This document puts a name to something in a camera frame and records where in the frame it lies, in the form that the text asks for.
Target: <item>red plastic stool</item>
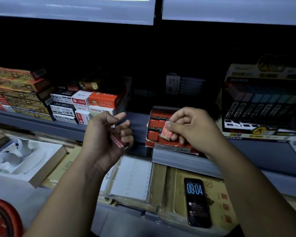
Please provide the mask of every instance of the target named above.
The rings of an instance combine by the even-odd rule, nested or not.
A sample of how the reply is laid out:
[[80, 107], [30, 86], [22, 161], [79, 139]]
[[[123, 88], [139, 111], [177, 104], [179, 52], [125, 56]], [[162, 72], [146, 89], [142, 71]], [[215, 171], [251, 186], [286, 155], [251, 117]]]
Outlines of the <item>red plastic stool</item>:
[[21, 237], [23, 224], [16, 209], [0, 199], [0, 237]]

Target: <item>black smartphone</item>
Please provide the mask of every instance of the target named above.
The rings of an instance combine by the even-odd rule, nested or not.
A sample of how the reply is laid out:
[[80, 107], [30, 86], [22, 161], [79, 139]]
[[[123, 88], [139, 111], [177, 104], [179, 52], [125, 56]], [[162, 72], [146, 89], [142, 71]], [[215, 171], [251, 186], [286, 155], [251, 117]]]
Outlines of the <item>black smartphone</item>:
[[187, 220], [190, 226], [210, 228], [209, 208], [205, 195], [203, 181], [200, 179], [184, 179]]

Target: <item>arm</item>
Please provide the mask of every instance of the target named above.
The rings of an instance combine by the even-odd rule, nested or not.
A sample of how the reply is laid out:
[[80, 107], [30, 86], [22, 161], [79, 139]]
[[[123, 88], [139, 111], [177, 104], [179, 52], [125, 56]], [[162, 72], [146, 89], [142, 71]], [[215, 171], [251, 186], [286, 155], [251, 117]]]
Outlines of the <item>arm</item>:
[[185, 107], [170, 119], [172, 139], [185, 139], [215, 162], [245, 236], [296, 237], [296, 212], [265, 175], [219, 131], [206, 111]]
[[108, 141], [112, 131], [122, 141], [134, 142], [129, 120], [111, 129], [126, 113], [113, 117], [108, 112], [88, 123], [83, 147], [40, 210], [25, 237], [89, 236], [98, 195], [107, 171], [119, 160], [122, 151]]

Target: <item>person's left hand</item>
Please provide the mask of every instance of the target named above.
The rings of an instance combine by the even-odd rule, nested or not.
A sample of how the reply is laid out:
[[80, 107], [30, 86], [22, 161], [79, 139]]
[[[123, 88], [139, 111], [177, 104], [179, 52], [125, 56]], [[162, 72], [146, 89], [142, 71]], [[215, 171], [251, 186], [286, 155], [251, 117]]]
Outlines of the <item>person's left hand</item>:
[[122, 141], [129, 143], [130, 147], [134, 144], [133, 132], [129, 128], [129, 120], [115, 128], [111, 128], [112, 125], [117, 124], [125, 116], [125, 112], [112, 116], [109, 112], [104, 111], [88, 122], [79, 156], [85, 158], [84, 161], [97, 168], [103, 176], [123, 154], [122, 150], [111, 141], [110, 134], [117, 132], [122, 135]]

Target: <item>forearm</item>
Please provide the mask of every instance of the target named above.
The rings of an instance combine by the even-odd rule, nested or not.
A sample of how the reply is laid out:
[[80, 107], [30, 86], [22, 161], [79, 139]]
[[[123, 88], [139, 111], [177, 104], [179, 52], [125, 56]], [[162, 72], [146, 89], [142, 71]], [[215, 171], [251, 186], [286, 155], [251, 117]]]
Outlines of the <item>forearm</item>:
[[79, 155], [25, 236], [89, 236], [103, 175]]
[[265, 175], [228, 141], [213, 154], [246, 237], [296, 236], [296, 212]]

